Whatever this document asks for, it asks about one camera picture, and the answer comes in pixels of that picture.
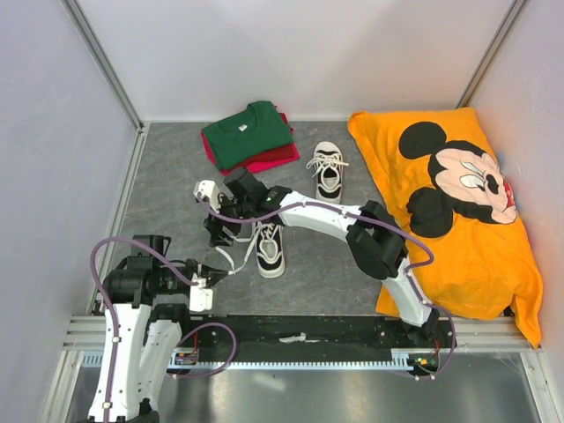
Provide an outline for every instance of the stack of folded clothes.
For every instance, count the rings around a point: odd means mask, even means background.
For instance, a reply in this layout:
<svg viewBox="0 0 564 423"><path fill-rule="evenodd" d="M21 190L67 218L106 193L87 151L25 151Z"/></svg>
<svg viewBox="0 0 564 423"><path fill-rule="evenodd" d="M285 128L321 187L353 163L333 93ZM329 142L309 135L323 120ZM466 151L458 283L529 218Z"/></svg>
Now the stack of folded clothes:
<svg viewBox="0 0 564 423"><path fill-rule="evenodd" d="M222 174L245 167L253 174L300 158L286 115L256 101L202 130L205 153Z"/></svg>

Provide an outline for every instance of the mickey mouse ear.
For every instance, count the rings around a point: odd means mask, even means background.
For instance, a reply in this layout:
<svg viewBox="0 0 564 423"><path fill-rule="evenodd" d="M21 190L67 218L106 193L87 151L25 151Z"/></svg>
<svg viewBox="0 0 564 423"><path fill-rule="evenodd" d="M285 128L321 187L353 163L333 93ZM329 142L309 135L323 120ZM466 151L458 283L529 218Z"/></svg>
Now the mickey mouse ear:
<svg viewBox="0 0 564 423"><path fill-rule="evenodd" d="M438 238L452 227L452 204L436 189L425 187L413 192L407 211L412 213L410 228L419 236Z"/></svg>
<svg viewBox="0 0 564 423"><path fill-rule="evenodd" d="M439 150L447 142L447 134L434 122L417 122L399 138L399 152L406 159L418 159Z"/></svg>

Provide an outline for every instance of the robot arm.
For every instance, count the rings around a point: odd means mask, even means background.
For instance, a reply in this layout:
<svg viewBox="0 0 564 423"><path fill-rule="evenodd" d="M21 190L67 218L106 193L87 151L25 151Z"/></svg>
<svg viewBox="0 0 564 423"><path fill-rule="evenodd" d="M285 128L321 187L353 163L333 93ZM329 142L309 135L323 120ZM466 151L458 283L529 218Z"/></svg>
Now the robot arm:
<svg viewBox="0 0 564 423"><path fill-rule="evenodd" d="M260 218L280 211L269 220L284 226L304 227L346 242L359 268L368 276L381 280L389 290L400 318L412 329L418 328L416 330L423 337L433 330L438 314L426 305L430 301L411 271L409 276L414 286L408 279L405 269L409 258L404 239L389 229L350 217L351 214L366 216L397 227L393 217L380 204L368 201L364 206L334 205L285 187L268 189L244 168L233 171L224 183L233 197L221 193L213 181L199 182L194 190L195 196L209 202L215 212L215 216L210 214L204 222L211 234L211 246L232 244L232 237L224 231L224 227L234 235L241 230L241 224L226 222L221 217Z"/></svg>
<svg viewBox="0 0 564 423"><path fill-rule="evenodd" d="M135 236L134 240L163 256L165 237ZM212 286L227 276L188 259L177 268L194 286L186 286L158 260L133 247L131 254L104 279L104 287L114 304L119 322L119 337L105 310L106 339L100 379L88 419L80 423L159 423L158 400L173 350L182 335L189 332L189 310L199 311L212 301ZM184 294L184 303L158 304L157 295ZM110 368L114 344L118 347L114 368ZM113 378L108 392L108 378Z"/></svg>

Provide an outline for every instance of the shoelace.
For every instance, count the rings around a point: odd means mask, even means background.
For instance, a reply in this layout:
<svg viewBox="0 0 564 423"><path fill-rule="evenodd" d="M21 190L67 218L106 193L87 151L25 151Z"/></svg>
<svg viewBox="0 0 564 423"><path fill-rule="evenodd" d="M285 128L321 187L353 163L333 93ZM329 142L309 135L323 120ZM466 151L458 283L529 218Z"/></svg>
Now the shoelace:
<svg viewBox="0 0 564 423"><path fill-rule="evenodd" d="M312 160L308 162L306 169L315 166L315 173L313 174L313 177L315 177L317 174L320 174L322 171L329 167L349 166L349 164L342 161L339 156L340 154L338 152L331 154L331 156L317 154Z"/></svg>
<svg viewBox="0 0 564 423"><path fill-rule="evenodd" d="M237 241L237 242L249 242L249 247L247 248L247 252L245 253L245 258L243 259L243 264L236 269L235 269L235 261L229 255L229 253L227 253L221 247L215 247L215 250L218 253L220 253L223 257L225 257L226 260L231 265L231 270L229 271L230 275L234 275L235 273L239 272L243 267L245 267L245 264L247 264L247 261L249 260L250 254L253 251L253 249L256 245L256 242L258 241L258 236L260 235L261 231L263 231L263 233L264 233L264 238L271 240L272 236L274 235L274 229L275 229L275 226L274 226L273 223L263 224L261 222L258 222L255 226L255 230L253 231L253 233L250 235L249 238L234 238L234 241Z"/></svg>

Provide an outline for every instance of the folded red cloth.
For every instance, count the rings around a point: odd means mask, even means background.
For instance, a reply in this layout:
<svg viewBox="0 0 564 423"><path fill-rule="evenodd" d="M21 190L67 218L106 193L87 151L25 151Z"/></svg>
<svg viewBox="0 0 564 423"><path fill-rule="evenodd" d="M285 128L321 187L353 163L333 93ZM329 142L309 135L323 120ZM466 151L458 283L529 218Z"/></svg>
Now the folded red cloth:
<svg viewBox="0 0 564 423"><path fill-rule="evenodd" d="M286 114L279 113L279 115L285 123L288 123ZM215 157L213 157L212 149L210 148L208 140L206 139L203 132L202 141L204 143L206 156L208 156L210 162L215 165ZM244 160L243 162L239 163L237 166L232 167L229 170L222 170L221 173L223 175L227 175L237 167L245 167L251 174L256 174L264 170L272 169L273 167L285 165L286 163L290 163L291 161L297 160L299 158L300 154L298 153L298 149L292 143L289 145L283 145L279 148L268 150L266 152L261 152L260 154L257 154L253 157L249 157L248 159Z"/></svg>

